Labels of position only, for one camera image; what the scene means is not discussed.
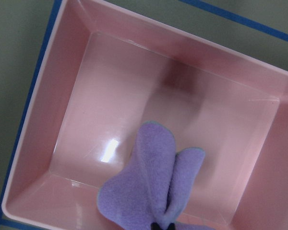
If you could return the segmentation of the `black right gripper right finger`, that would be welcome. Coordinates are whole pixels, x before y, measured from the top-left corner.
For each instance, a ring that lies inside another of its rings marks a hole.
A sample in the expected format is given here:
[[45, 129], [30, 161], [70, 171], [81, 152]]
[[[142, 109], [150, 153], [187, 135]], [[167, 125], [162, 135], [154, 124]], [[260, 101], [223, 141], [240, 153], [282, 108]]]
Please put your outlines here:
[[170, 223], [167, 230], [175, 230], [176, 227], [175, 227], [175, 223]]

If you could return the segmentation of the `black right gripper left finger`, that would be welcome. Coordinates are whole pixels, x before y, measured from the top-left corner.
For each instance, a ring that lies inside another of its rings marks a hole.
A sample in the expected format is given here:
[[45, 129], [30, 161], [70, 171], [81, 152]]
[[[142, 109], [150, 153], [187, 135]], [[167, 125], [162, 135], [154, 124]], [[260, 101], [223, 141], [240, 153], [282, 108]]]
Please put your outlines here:
[[153, 223], [151, 224], [151, 230], [161, 230], [161, 227], [159, 226], [158, 223], [153, 222]]

